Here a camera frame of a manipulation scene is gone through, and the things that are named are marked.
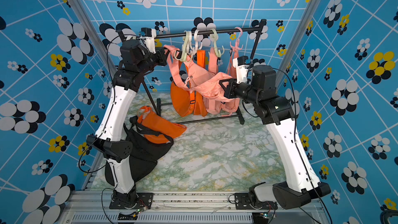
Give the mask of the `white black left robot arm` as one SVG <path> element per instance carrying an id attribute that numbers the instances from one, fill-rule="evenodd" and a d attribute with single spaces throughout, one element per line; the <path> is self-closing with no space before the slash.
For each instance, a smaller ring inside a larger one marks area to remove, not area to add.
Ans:
<path id="1" fill-rule="evenodd" d="M 111 207 L 132 209 L 138 202 L 131 168 L 133 142 L 123 140 L 122 129 L 128 108 L 135 98 L 145 74 L 157 65 L 166 66 L 164 48 L 156 47 L 154 38 L 132 37 L 123 41 L 122 60 L 112 79 L 111 97 L 104 119 L 95 132 L 87 137 L 87 144 L 101 151 L 112 176 L 113 198 Z"/>

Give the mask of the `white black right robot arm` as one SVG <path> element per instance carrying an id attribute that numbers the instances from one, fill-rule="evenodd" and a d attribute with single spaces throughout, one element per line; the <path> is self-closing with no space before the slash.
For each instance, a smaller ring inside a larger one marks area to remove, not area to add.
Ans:
<path id="1" fill-rule="evenodd" d="M 253 67 L 251 82 L 237 79 L 219 82 L 228 99 L 239 98 L 253 105 L 256 115 L 271 134 L 282 160 L 286 179 L 273 185 L 260 183 L 249 189 L 250 205 L 261 209 L 277 202 L 284 209 L 302 207 L 331 193 L 327 183 L 314 172 L 297 132 L 297 110 L 276 93 L 276 69 L 269 65 Z"/>

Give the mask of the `orange bag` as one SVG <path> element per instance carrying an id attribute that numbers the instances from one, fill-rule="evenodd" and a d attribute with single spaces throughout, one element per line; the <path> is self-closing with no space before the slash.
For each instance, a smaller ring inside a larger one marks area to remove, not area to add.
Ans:
<path id="1" fill-rule="evenodd" d="M 172 143 L 187 129 L 185 125 L 160 117 L 150 106 L 143 106 L 138 110 L 135 126 L 138 133 L 154 144 Z"/>
<path id="2" fill-rule="evenodd" d="M 203 101 L 203 97 L 196 91 L 189 91 L 179 86 L 184 86 L 185 81 L 182 81 L 180 76 L 180 67 L 183 64 L 180 61 L 174 61 L 173 56 L 179 53 L 180 50 L 174 46 L 166 46 L 170 49 L 170 54 L 167 60 L 169 65 L 173 82 L 171 84 L 171 100 L 175 111 L 181 116 L 187 115 L 201 115 L 205 117 L 207 110 Z"/>

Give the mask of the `black bag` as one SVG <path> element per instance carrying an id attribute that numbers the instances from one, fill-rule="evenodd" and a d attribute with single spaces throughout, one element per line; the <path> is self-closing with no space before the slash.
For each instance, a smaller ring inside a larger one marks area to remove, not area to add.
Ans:
<path id="1" fill-rule="evenodd" d="M 130 118 L 131 128 L 123 126 L 127 136 L 119 142 L 105 141 L 103 144 L 104 157 L 121 162 L 128 159 L 131 176 L 138 182 L 147 176 L 162 158 L 174 145 L 174 139 L 159 131 L 154 131 L 138 123 L 138 117 Z M 156 144 L 145 138 L 149 134 L 156 138 L 165 138 L 165 143 Z"/>

